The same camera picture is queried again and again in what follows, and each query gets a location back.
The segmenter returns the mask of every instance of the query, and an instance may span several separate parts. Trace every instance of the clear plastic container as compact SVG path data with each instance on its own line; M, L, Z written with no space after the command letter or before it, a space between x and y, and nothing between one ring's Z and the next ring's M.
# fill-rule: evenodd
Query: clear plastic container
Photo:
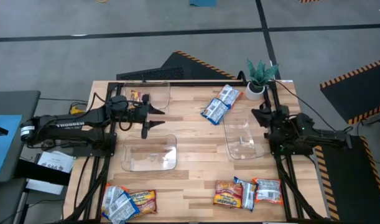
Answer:
M171 170L177 164L177 140L172 134L141 139L128 136L124 140L122 169L126 171Z
M150 95L151 105L165 113L169 110L170 101L170 83L169 82L126 82L123 85L123 95L128 100L131 99L132 91L136 91L142 95Z
M264 155L261 142L256 142L260 126L251 110L228 111L223 118L223 126L230 159L254 159Z

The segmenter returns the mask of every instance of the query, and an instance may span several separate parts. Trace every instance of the yellow object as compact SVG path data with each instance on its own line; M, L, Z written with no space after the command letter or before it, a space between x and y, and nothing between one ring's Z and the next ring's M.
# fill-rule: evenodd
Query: yellow object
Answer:
M140 210L140 213L135 215L135 217L148 213L157 213L157 197L155 190L145 190L142 192L131 193L130 197Z
M226 205L241 208L243 196L242 184L232 182L216 181L216 194L213 204Z
M76 106L73 106L70 110L70 114L77 114L77 113L83 113L85 111L78 109Z

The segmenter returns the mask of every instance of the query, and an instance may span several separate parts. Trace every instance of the caution stripe mat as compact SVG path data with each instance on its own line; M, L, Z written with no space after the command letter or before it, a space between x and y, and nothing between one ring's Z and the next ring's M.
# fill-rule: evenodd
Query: caution stripe mat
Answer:
M320 84L340 116L355 124L380 112L380 60Z
M317 2L319 0L299 0L300 3Z
M192 55L186 54L180 50L175 50L166 62L163 64L164 67L186 67L189 66L191 70L191 75L194 80L230 80L236 79L233 75L225 72L213 65L210 65Z
M328 214L332 220L380 223L380 178L365 138L352 149L316 147Z

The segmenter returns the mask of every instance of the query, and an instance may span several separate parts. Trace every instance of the green plant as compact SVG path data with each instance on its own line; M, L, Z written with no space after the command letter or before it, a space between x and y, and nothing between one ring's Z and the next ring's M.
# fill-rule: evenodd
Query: green plant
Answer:
M278 71L278 65L273 65L271 68L265 70L266 64L260 60L257 69L254 68L253 63L248 59L248 69L251 76L251 82L255 86L264 86L267 82L274 78Z

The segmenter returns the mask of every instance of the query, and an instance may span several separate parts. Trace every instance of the white plant pot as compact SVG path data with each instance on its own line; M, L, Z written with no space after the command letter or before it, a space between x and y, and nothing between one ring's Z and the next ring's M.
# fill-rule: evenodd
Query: white plant pot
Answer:
M252 92L252 90L250 89L250 87L249 87L250 84L251 83L249 82L248 85L246 86L245 96L249 100L260 100L263 97L263 93L266 90L266 87L264 86L263 90L260 93L255 93L255 92Z

